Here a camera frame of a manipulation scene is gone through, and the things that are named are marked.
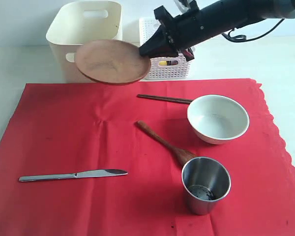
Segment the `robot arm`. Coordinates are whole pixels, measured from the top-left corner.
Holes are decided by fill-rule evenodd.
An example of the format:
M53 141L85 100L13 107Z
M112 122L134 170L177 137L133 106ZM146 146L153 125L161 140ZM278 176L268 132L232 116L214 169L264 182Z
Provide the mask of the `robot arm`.
M294 19L295 0L219 0L199 9L195 0L175 0L183 14L172 17L161 6L154 10L161 23L155 34L140 48L141 56L194 59L190 47L229 30L265 19Z

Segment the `white table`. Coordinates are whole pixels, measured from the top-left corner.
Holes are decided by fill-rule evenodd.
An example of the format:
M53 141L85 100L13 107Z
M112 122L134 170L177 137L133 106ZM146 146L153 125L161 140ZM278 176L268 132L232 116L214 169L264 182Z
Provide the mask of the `white table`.
M295 37L249 43L222 38L196 47L190 79L252 78L261 89L295 166ZM26 83L63 83L49 46L0 48L0 139Z

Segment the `cable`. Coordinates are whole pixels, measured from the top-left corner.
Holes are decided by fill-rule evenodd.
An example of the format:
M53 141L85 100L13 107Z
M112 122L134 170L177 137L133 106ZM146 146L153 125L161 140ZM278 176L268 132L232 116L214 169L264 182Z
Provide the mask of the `cable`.
M246 35L237 35L237 36L231 36L231 32L235 31L235 29L232 29L231 31L228 32L228 34L222 33L223 37L226 38L228 41L232 42L232 43L244 43L244 42L250 42L250 41L254 41L257 39L260 39L266 35L268 35L269 33L271 33L272 31L274 31L285 19L280 20L272 29L270 29L268 32L255 37L255 38L250 38L247 39Z

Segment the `ceramic bowl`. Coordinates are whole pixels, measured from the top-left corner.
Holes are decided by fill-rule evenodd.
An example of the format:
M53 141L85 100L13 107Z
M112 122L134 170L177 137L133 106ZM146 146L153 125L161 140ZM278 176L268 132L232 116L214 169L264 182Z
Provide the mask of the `ceramic bowl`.
M223 144L242 136L249 127L246 110L236 101L220 95L196 98L187 117L197 136L210 144Z

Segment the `stainless steel cup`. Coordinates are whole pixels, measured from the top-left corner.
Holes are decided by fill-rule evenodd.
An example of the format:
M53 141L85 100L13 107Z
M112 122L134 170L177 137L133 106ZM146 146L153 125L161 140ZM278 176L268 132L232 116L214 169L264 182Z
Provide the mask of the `stainless steel cup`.
M208 157L195 157L182 168L185 200L192 213L210 213L216 203L231 189L231 178L225 167Z

